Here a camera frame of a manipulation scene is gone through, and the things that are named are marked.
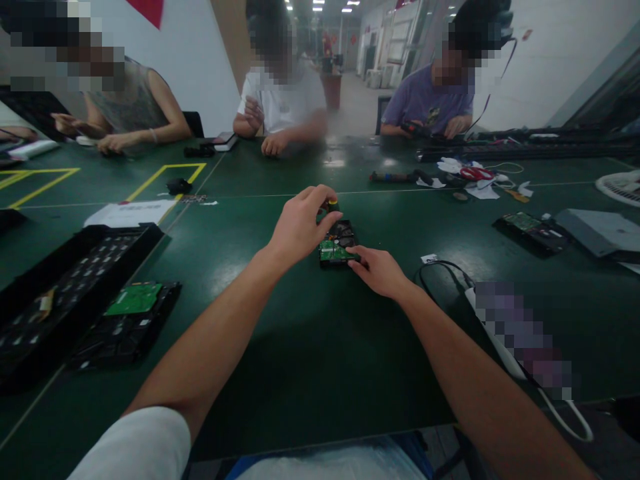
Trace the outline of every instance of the green workbench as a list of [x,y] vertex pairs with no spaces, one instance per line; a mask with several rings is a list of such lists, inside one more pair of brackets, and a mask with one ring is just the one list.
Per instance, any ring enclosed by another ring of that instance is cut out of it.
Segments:
[[[416,168],[415,144],[403,139],[344,138],[325,149],[266,159],[258,141],[243,141],[210,160],[185,159],[189,142],[158,148],[136,161],[104,159],[64,145],[23,170],[80,169],[27,175],[3,187],[0,206],[20,203],[29,221],[0,237],[0,287],[26,271],[82,228],[106,203],[164,199],[172,177],[195,178],[194,192],[216,206],[178,205],[162,222],[166,237],[134,280],[180,281],[181,296],[148,355],[124,369],[75,374],[58,366],[33,390],[0,399],[3,478],[63,479],[124,411],[162,355],[232,282],[271,237],[284,202],[308,185],[335,188],[360,242],[389,250],[412,275],[420,256],[436,253],[476,281],[512,283],[553,346],[571,362],[573,397],[597,401],[640,393],[640,277],[598,261],[583,248],[540,259],[491,224],[514,211],[533,215],[565,208],[620,212],[640,222],[640,211],[594,186],[602,175],[628,171],[614,159],[518,162],[535,194],[523,205],[500,200],[466,203],[452,189],[371,183],[372,171]],[[493,165],[497,162],[486,162]],[[188,167],[175,165],[188,164]],[[161,171],[164,165],[174,165]],[[435,173],[434,165],[422,165]],[[446,269],[429,267],[438,303],[497,358],[473,315],[462,286]],[[540,404],[530,386],[524,390]],[[350,270],[320,270],[317,255],[280,282],[247,352],[207,419],[192,459],[217,459],[452,423],[429,362],[403,312],[371,292]]]

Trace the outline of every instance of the ceiling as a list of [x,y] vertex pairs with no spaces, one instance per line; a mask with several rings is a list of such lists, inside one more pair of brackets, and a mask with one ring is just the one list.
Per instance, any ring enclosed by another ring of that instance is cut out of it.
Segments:
[[[347,0],[324,0],[324,5],[313,4],[313,0],[289,0],[289,5],[293,7],[293,14],[298,18],[310,18],[314,15],[319,15],[322,18],[340,16],[362,18],[366,12],[385,1],[388,0],[360,0],[360,5],[347,6]],[[322,7],[322,12],[314,12],[313,7]],[[353,11],[342,13],[343,8],[350,8]]]

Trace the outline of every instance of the gray box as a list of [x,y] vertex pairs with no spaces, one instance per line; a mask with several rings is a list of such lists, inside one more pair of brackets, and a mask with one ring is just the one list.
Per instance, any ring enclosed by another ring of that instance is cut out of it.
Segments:
[[567,209],[555,220],[596,257],[640,263],[640,227],[619,213]]

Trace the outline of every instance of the yellow tape marking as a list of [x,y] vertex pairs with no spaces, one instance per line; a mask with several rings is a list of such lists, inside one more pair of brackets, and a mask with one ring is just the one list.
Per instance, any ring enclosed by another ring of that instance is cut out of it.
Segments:
[[24,176],[22,176],[21,178],[19,178],[19,180],[22,180],[30,175],[34,175],[36,173],[61,173],[61,172],[66,172],[64,175],[56,178],[56,180],[54,181],[50,181],[48,184],[46,184],[44,187],[42,188],[38,188],[38,190],[28,194],[26,197],[21,198],[20,200],[18,200],[16,203],[10,205],[8,208],[10,209],[15,209],[15,210],[20,210],[20,205],[28,202],[29,200],[31,200],[34,197],[37,197],[38,195],[40,195],[42,192],[49,190],[51,187],[57,185],[58,183],[62,182],[62,180],[72,176],[74,173],[80,171],[80,169],[48,169],[48,170],[28,170],[28,173],[26,173]]
[[[150,186],[150,184],[152,184],[160,175],[162,175],[162,173],[169,168],[182,168],[182,167],[198,167],[197,170],[194,172],[194,174],[191,176],[191,178],[189,178],[189,183],[192,183],[198,175],[200,175],[200,172],[202,172],[202,170],[204,170],[204,168],[207,166],[206,163],[183,163],[181,165],[164,165],[162,166],[162,168],[160,168],[160,170],[158,170],[156,173],[154,173],[151,178],[149,180],[147,180],[146,182],[144,182],[142,185],[140,185],[140,188],[138,188],[138,190],[136,190],[135,192],[133,192],[129,198],[127,198],[125,201],[134,201],[135,198],[140,195],[148,186]],[[176,200],[180,200],[182,198],[182,195],[178,195],[176,196]]]
[[0,190],[27,178],[31,172],[29,170],[0,171],[2,175],[10,175],[8,179],[0,181]]

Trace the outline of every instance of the white fan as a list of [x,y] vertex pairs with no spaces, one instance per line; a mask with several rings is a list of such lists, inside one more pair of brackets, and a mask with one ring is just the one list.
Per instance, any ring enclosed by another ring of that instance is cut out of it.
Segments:
[[640,207],[640,170],[606,175],[595,186],[614,200]]

